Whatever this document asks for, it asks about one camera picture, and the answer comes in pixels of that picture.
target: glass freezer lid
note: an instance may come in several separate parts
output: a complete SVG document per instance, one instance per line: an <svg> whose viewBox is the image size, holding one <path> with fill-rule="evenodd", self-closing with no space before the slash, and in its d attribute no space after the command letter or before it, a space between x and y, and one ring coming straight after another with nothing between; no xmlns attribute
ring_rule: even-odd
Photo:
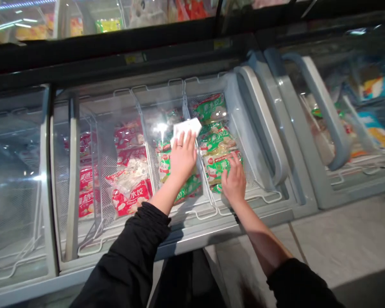
<svg viewBox="0 0 385 308"><path fill-rule="evenodd" d="M351 144L351 159L327 174L333 190L385 177L385 26L350 30L342 38L301 45L328 90ZM295 54L297 46L281 52ZM295 62L285 62L324 165L337 151L313 91Z"/></svg>

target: grey floor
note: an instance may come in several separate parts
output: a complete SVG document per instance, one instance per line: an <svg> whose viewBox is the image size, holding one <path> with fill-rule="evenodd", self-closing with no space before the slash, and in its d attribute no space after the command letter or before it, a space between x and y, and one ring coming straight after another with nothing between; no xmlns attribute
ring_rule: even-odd
<svg viewBox="0 0 385 308"><path fill-rule="evenodd" d="M272 228L299 260L325 279L347 307L385 307L385 194ZM251 243L241 236L206 247L212 272L230 307L242 307L238 283L275 307ZM163 262L154 264L154 286ZM67 307L70 290L30 302L30 307Z"/></svg>

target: display refrigerator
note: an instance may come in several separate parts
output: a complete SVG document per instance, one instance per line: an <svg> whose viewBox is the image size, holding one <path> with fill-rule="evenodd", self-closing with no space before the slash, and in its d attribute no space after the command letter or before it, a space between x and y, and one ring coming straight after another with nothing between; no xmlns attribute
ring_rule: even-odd
<svg viewBox="0 0 385 308"><path fill-rule="evenodd" d="M220 183L232 152L268 226L385 191L382 25L322 40L297 24L267 48L279 29L229 34L317 1L156 2L0 4L0 307L86 281L171 173L184 120L202 124L198 159L156 260L243 234ZM253 17L238 30L236 4ZM353 44L367 32L376 56Z"/></svg>
<svg viewBox="0 0 385 308"><path fill-rule="evenodd" d="M319 207L385 192L385 23L283 42L258 59L259 78L277 88L271 95L290 117Z"/></svg>
<svg viewBox="0 0 385 308"><path fill-rule="evenodd" d="M190 118L203 125L197 165L156 260L242 234L220 185L233 151L246 200L264 222L315 213L301 151L283 144L254 72L257 47L246 34L92 59L65 64L59 76L59 67L46 68L57 82L4 93L0 303L83 283L171 173L172 126ZM21 190L26 196L15 199Z"/></svg>

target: human arm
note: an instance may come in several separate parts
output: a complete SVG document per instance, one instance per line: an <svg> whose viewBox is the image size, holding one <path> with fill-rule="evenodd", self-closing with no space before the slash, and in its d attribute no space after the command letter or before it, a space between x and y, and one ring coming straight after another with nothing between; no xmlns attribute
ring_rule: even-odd
<svg viewBox="0 0 385 308"><path fill-rule="evenodd" d="M195 143L191 133L189 143ZM150 202L143 202L134 217L127 220L124 230L101 257L71 307L147 306L154 258L158 246L170 234L168 214L197 157L190 144L184 150L182 143L174 148L178 149L171 153L171 175Z"/></svg>
<svg viewBox="0 0 385 308"><path fill-rule="evenodd" d="M278 308L343 307L308 265L295 259L245 201L246 180L235 153L222 174L222 191L248 234Z"/></svg>

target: red dumpling package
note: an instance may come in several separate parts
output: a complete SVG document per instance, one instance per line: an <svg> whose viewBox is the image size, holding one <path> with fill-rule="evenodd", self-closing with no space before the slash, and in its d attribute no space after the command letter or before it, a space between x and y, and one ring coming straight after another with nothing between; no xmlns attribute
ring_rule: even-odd
<svg viewBox="0 0 385 308"><path fill-rule="evenodd" d="M126 198L124 194L119 190L114 189L112 200L114 208L119 217L130 215L135 213L141 206L141 203L148 201L151 196L151 184L150 180L141 181L136 188L131 192L129 198Z"/></svg>

